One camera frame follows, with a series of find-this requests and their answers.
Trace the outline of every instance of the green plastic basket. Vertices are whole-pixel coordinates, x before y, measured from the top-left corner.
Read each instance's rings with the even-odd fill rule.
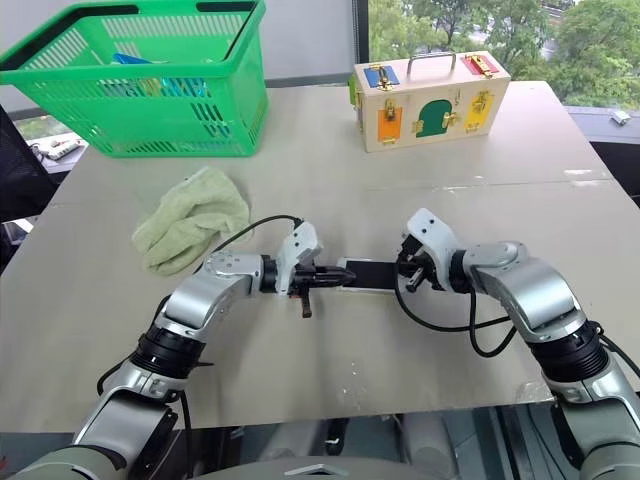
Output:
[[[264,11],[262,0],[76,4],[0,59],[0,84],[107,155],[251,155],[267,111]]]

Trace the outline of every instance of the table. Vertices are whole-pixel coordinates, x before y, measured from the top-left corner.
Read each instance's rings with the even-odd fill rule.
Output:
[[[0,431],[72,431],[90,412],[98,376],[132,351],[158,300],[188,275],[144,271],[131,233],[171,185],[204,165],[228,173],[253,219],[311,221],[322,263],[392,260],[421,206],[463,241],[521,240],[640,357],[640,211],[548,85],[512,83],[487,137],[374,154],[361,146],[346,88],[269,95],[262,147],[251,158],[123,161],[85,152],[0,279]],[[289,228],[265,225],[236,248],[275,254]],[[390,295],[324,291],[311,301],[310,320],[286,298],[234,305],[202,355],[215,366],[191,376],[194,426],[549,398],[519,339],[485,360],[467,335],[413,324]],[[467,322],[465,296],[425,287],[408,301],[431,321]],[[479,302],[482,319],[501,313],[496,302]],[[480,341],[495,345],[506,328],[486,329]]]

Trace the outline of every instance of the lock box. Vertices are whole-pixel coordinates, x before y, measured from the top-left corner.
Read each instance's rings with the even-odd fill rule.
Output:
[[[351,103],[368,152],[486,135],[511,77],[489,52],[355,66]]]

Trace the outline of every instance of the green foliage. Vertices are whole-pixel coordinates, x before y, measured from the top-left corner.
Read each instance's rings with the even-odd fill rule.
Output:
[[[447,35],[443,47],[453,43],[455,33],[460,35],[470,31],[471,14],[477,0],[404,0],[405,5],[417,17],[428,17],[435,20],[435,29]]]
[[[16,120],[13,123],[15,123],[16,128],[25,140],[71,132],[69,127],[60,123],[51,115]]]
[[[522,72],[569,105],[640,108],[640,2],[583,0],[566,13],[548,63]]]
[[[486,49],[514,80],[546,80],[565,104],[640,109],[640,0],[547,4],[566,10],[555,31],[540,0],[369,0],[371,59]],[[469,38],[478,29],[484,45]]]
[[[540,57],[549,38],[549,22],[538,0],[495,0],[487,9],[494,25],[487,45],[496,59],[517,76],[527,64]]]
[[[428,17],[405,13],[402,0],[369,0],[369,56],[372,62],[408,58],[446,41]]]

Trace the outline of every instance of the cloth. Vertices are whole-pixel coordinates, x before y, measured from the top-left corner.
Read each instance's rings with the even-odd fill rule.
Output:
[[[249,207],[233,182],[205,167],[172,187],[132,240],[143,266],[167,276],[198,258],[216,233],[235,233],[248,222]]]

